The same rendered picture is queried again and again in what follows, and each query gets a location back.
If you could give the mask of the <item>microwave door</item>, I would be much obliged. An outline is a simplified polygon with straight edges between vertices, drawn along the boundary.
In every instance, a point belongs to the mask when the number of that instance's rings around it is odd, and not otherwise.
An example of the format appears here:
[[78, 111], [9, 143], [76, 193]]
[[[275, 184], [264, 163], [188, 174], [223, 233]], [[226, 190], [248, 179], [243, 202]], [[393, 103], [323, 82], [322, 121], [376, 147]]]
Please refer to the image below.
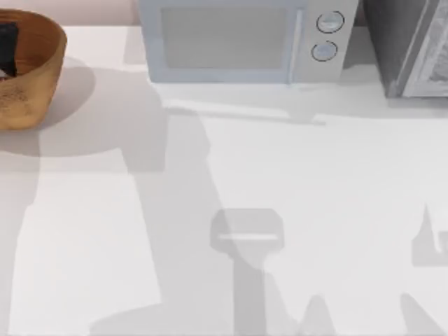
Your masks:
[[156, 83], [287, 83], [304, 0], [138, 0]]

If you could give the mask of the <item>small microwave knob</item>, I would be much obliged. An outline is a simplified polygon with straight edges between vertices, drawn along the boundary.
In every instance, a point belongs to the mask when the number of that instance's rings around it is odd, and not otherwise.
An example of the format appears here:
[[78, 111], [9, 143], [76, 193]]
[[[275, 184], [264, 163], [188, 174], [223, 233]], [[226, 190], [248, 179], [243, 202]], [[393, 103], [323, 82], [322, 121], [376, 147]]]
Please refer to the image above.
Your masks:
[[338, 54], [338, 46], [332, 41], [315, 44], [311, 49], [311, 56], [317, 62], [328, 62]]

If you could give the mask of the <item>pale microwave oven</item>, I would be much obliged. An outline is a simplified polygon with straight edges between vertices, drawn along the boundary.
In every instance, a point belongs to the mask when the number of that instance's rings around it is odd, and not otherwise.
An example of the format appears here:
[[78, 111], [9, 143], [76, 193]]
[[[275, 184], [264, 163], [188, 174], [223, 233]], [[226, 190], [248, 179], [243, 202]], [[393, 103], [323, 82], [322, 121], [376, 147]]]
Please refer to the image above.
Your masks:
[[[304, 0], [302, 31], [299, 53], [295, 65], [296, 83], [331, 83], [340, 78], [347, 53], [349, 39], [358, 9], [358, 0]], [[330, 11], [343, 14], [344, 26], [333, 34], [324, 34], [316, 27], [318, 17]], [[311, 49], [317, 43], [332, 41], [338, 46], [338, 54], [328, 62], [317, 62]]]

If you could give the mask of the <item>large microwave knob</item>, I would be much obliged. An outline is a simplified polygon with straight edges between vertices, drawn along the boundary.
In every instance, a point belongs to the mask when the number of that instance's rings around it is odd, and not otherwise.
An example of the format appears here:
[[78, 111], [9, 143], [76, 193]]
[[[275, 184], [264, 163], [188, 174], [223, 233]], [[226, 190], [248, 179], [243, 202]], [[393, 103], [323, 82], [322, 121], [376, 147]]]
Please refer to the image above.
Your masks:
[[345, 18], [339, 11], [330, 11], [318, 17], [316, 27], [324, 34], [333, 34], [344, 26], [344, 21]]

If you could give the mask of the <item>brown wooden basket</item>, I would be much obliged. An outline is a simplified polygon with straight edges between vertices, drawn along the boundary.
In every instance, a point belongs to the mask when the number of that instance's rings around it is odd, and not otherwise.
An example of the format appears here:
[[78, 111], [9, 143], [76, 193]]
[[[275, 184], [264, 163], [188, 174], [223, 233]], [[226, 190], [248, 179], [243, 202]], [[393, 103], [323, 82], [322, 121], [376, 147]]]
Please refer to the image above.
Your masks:
[[18, 27], [17, 76], [0, 78], [0, 130], [33, 128], [53, 100], [67, 35], [54, 20], [26, 10], [0, 8], [0, 22], [15, 22]]

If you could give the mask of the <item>grey cabinet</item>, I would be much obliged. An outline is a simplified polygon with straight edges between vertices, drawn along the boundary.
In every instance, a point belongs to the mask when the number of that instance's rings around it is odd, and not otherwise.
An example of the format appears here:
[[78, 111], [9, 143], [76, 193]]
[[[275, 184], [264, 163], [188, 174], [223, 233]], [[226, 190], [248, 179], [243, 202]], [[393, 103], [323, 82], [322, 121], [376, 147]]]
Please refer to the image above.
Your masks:
[[363, 0], [389, 98], [448, 98], [448, 0]]

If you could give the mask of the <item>black object in basket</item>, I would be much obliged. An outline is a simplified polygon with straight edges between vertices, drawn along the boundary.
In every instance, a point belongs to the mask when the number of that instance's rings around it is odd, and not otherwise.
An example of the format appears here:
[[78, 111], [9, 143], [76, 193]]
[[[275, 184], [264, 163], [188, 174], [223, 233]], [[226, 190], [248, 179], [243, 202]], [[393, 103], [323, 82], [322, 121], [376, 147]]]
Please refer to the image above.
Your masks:
[[17, 24], [15, 22], [0, 22], [0, 78], [17, 76], [15, 63], [17, 44]]

